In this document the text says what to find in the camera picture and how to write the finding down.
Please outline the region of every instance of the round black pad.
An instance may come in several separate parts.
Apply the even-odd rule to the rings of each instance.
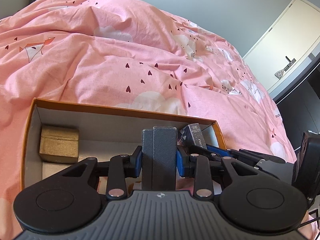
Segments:
[[[247,200],[256,208],[274,209],[283,204],[284,197],[279,191],[274,189],[256,188],[247,194]]]
[[[41,193],[37,197],[37,204],[47,211],[58,211],[67,208],[73,203],[74,197],[70,192],[53,189]]]
[[[52,176],[20,192],[13,209],[24,229],[65,233],[92,221],[101,209],[101,198],[81,178]]]
[[[299,190],[265,174],[239,176],[222,191],[219,206],[230,222],[261,234],[296,229],[307,211]]]

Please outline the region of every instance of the cardboard box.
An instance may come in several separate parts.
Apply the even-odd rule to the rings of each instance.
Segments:
[[[199,123],[206,143],[226,149],[214,120],[132,109],[63,103],[35,98],[29,112],[23,143],[21,189],[45,179],[69,164],[42,162],[39,156],[42,125],[79,130],[79,160],[93,156],[99,162],[119,154],[131,155],[142,145],[142,130],[154,126],[176,127]],[[127,184],[141,180],[127,178]],[[98,191],[105,193],[106,179],[100,178]]]
[[[44,162],[78,162],[79,131],[57,126],[42,126],[39,154]]]

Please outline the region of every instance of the small gold box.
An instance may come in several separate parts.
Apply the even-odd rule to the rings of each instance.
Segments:
[[[42,126],[39,155],[45,162],[74,164],[79,157],[79,130]]]

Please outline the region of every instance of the orange box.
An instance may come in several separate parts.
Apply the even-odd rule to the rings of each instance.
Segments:
[[[42,125],[78,129],[78,161],[92,156],[104,162],[119,154],[131,155],[138,145],[142,145],[143,129],[160,126],[176,127],[179,131],[193,123],[200,124],[206,143],[226,149],[219,125],[214,120],[34,98],[23,142],[21,189],[70,166],[41,160],[39,146]],[[129,185],[138,180],[141,178],[127,178],[126,183]],[[101,186],[101,192],[104,193],[106,180],[100,179],[100,184],[99,188]]]

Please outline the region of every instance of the pink duvet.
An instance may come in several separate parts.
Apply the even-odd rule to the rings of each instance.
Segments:
[[[140,0],[37,0],[0,20],[2,240],[21,230],[12,202],[34,97],[214,119],[228,148],[296,159],[275,103],[222,37]]]

